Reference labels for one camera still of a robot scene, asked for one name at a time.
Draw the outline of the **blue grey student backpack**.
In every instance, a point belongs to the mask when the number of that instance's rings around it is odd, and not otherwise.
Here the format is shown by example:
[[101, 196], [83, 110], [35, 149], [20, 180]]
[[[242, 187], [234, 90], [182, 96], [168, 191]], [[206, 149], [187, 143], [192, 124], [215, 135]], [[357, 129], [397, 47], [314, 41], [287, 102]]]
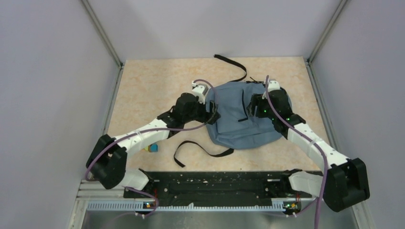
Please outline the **blue grey student backpack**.
[[206, 125], [210, 140], [226, 150], [219, 154], [204, 152], [212, 157], [224, 157], [235, 150], [257, 148], [280, 139], [284, 127], [278, 118], [258, 118], [249, 116], [246, 108], [253, 94], [262, 94], [266, 90], [263, 81], [254, 79], [246, 81], [245, 74], [239, 79], [226, 82], [217, 87], [209, 88], [205, 102], [217, 100], [220, 119], [213, 125]]

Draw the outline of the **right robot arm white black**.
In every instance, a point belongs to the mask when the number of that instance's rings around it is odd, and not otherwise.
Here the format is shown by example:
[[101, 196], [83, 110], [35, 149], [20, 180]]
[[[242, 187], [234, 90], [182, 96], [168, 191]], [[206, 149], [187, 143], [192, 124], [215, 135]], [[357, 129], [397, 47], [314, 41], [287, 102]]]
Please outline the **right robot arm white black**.
[[305, 119], [292, 111], [287, 92], [281, 88], [266, 94], [254, 94], [247, 113], [268, 118], [276, 132], [298, 146], [321, 170], [321, 175], [295, 170], [280, 183], [287, 197], [298, 191], [311, 194], [334, 212], [340, 212], [370, 198], [366, 164], [350, 159], [319, 137]]

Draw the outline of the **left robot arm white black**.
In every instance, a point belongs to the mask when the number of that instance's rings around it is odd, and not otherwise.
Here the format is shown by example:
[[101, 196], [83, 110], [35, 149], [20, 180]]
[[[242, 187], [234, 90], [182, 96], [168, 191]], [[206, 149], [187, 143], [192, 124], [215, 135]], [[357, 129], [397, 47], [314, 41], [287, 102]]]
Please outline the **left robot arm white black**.
[[151, 144], [186, 131], [184, 126], [189, 122], [200, 122], [201, 127], [213, 124], [220, 117], [217, 100], [206, 103], [200, 99], [201, 96], [183, 93], [170, 110], [145, 126], [115, 137], [101, 136], [85, 165], [86, 180], [92, 175], [105, 189], [131, 187], [141, 197], [150, 196], [150, 178], [139, 168], [127, 168], [127, 159]]

